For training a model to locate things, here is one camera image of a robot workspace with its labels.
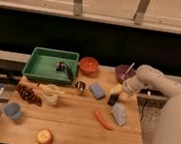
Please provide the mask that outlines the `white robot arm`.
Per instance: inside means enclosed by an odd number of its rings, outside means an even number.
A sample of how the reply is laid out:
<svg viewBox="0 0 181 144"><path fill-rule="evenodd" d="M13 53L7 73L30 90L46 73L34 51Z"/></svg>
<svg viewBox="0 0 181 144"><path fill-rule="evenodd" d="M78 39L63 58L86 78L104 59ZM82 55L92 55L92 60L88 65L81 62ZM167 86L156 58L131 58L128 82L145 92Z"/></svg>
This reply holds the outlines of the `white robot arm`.
<svg viewBox="0 0 181 144"><path fill-rule="evenodd" d="M153 86L168 98L161 110L152 144L181 144L181 83L149 65L141 65L135 71L127 65L118 65L115 74L129 96Z"/></svg>

